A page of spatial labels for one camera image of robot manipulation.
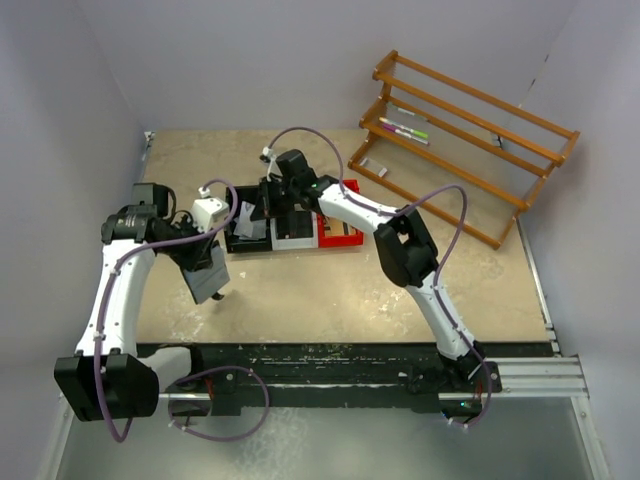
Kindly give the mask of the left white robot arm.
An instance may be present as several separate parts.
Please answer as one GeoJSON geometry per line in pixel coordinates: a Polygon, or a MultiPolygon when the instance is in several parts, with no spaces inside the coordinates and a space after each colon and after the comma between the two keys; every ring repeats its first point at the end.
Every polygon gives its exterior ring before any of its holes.
{"type": "Polygon", "coordinates": [[[219,298],[229,275],[212,232],[228,212],[228,203],[207,189],[190,209],[178,211],[173,189],[138,183],[130,204],[102,224],[102,271],[91,315],[73,354],[54,367],[54,379],[79,420],[148,417],[173,383],[184,392],[202,387],[206,369],[195,348],[160,347],[142,358],[137,322],[160,255],[178,267],[195,303],[219,298]]]}

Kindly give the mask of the black card holder wallet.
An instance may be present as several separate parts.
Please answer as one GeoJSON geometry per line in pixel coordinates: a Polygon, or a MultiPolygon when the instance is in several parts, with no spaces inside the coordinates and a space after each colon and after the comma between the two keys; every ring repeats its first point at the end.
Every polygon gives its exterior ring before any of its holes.
{"type": "Polygon", "coordinates": [[[220,301],[224,298],[221,289],[230,282],[225,254],[218,242],[210,250],[211,265],[197,271],[182,270],[182,277],[194,303],[203,304],[208,300],[220,301]]]}

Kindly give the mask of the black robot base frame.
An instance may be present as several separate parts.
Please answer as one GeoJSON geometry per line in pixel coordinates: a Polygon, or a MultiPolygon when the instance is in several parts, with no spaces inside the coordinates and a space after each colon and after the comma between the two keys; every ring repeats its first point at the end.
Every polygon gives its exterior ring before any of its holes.
{"type": "Polygon", "coordinates": [[[475,358],[456,367],[432,343],[199,343],[187,347],[185,374],[152,386],[131,361],[117,360],[105,392],[117,418],[146,417],[160,395],[202,394],[216,416],[244,407],[400,408],[415,413],[475,417],[478,395],[499,393],[504,358],[549,358],[547,343],[489,343],[482,368],[475,358]]]}

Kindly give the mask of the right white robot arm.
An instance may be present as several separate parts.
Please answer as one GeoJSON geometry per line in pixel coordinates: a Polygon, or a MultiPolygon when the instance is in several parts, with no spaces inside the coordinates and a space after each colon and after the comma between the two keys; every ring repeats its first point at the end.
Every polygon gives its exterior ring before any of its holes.
{"type": "Polygon", "coordinates": [[[415,208],[398,210],[355,193],[340,178],[319,176],[297,149],[277,155],[266,147],[260,159],[267,165],[260,180],[262,217],[281,217],[300,206],[371,236],[382,272],[409,293],[432,331],[446,383],[467,391],[480,371],[490,373],[480,345],[439,283],[438,249],[415,208]]]}

